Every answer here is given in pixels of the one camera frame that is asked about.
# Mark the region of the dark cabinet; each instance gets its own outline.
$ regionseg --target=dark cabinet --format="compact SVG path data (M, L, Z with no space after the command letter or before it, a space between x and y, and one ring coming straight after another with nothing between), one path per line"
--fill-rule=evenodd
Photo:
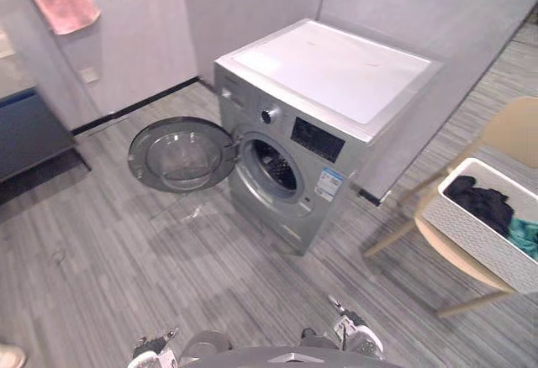
M33 88L0 99L0 181L75 146Z

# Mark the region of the washing machine door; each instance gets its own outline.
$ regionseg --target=washing machine door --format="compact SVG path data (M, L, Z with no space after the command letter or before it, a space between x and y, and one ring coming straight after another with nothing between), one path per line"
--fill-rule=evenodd
M187 193L222 181L235 166L237 145L226 130L202 118L166 118L140 131L129 148L139 181L163 192Z

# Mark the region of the wooden chair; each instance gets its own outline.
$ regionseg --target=wooden chair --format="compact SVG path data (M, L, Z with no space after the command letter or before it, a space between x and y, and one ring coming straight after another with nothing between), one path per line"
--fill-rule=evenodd
M538 97L521 97L514 100L504 110L493 117L483 129L478 139L462 151L445 168L437 171L426 181L407 192L400 201L400 204L433 181L448 176L463 160L484 145L492 147L531 168L538 168ZM408 221L396 232L373 245L373 247L364 253L364 256L374 256L392 242L395 242L408 232L417 228L428 243L453 265L466 272L469 276L497 289L496 292L484 297L437 311L437 316L440 318L465 312L485 303L498 300L501 297L507 297L513 293L514 289L511 286L493 274L422 217L422 211L436 195L436 190L436 187L431 188L420 199L413 220Z
M454 160L432 176L406 192L399 200L402 205L416 192L432 182L448 176L463 160L486 145L518 160L531 168L538 168L538 97L519 97L497 113L482 132Z

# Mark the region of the white wall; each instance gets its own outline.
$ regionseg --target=white wall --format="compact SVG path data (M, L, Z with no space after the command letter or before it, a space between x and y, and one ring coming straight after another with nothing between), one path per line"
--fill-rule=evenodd
M95 2L95 24L56 36L31 0L0 0L0 22L70 129L198 74L184 0ZM82 81L87 68L97 81Z
M100 116L31 0L0 0L0 22L24 68L68 128Z
M58 36L77 71L95 69L88 89L101 113L118 111L198 74L185 0L95 0L92 26Z
M198 74L213 83L213 61L302 18L319 0L187 0Z
M357 183L381 197L482 76L536 0L324 0L320 20L429 51L445 67L368 157Z

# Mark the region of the front-loading washing machine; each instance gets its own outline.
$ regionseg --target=front-loading washing machine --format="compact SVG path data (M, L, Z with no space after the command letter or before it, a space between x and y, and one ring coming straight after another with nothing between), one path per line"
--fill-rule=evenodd
M215 61L222 126L168 118L142 130L129 168L189 193L228 177L232 201L303 254L368 146L433 62L303 20Z

